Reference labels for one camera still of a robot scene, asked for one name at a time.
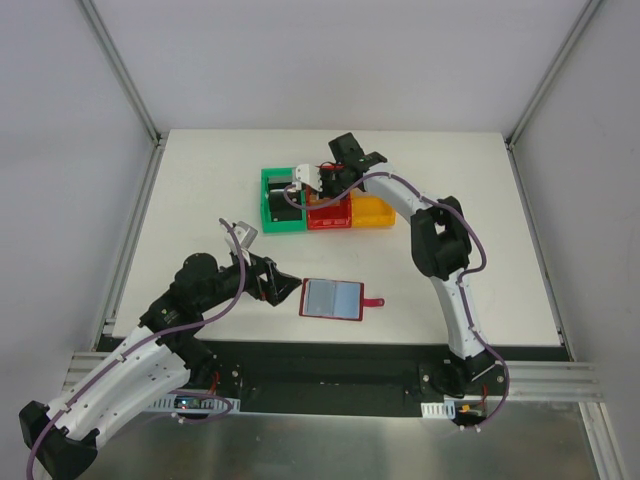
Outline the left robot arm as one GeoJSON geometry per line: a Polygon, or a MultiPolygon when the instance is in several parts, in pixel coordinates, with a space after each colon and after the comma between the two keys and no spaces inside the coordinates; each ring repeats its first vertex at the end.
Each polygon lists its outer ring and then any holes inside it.
{"type": "Polygon", "coordinates": [[[169,289],[97,367],[60,397],[29,402],[19,413],[30,454],[26,475],[41,466],[53,479],[76,479],[98,451],[132,419],[184,385],[204,387],[212,354],[196,339],[204,315],[218,305],[231,310],[242,294],[272,306],[301,286],[268,257],[233,255],[228,267],[205,253],[189,256],[169,289]]]}

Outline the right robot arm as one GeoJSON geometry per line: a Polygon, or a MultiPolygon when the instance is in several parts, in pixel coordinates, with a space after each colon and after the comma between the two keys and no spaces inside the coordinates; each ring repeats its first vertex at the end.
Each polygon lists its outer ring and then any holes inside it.
{"type": "Polygon", "coordinates": [[[432,388],[453,398],[473,394],[497,361],[476,320],[469,276],[486,267],[477,234],[453,196],[432,199],[396,173],[378,152],[365,153],[351,133],[329,142],[334,166],[319,174],[322,197],[358,188],[382,199],[410,227],[410,253],[436,290],[448,333],[449,362],[429,375],[432,388]]]}

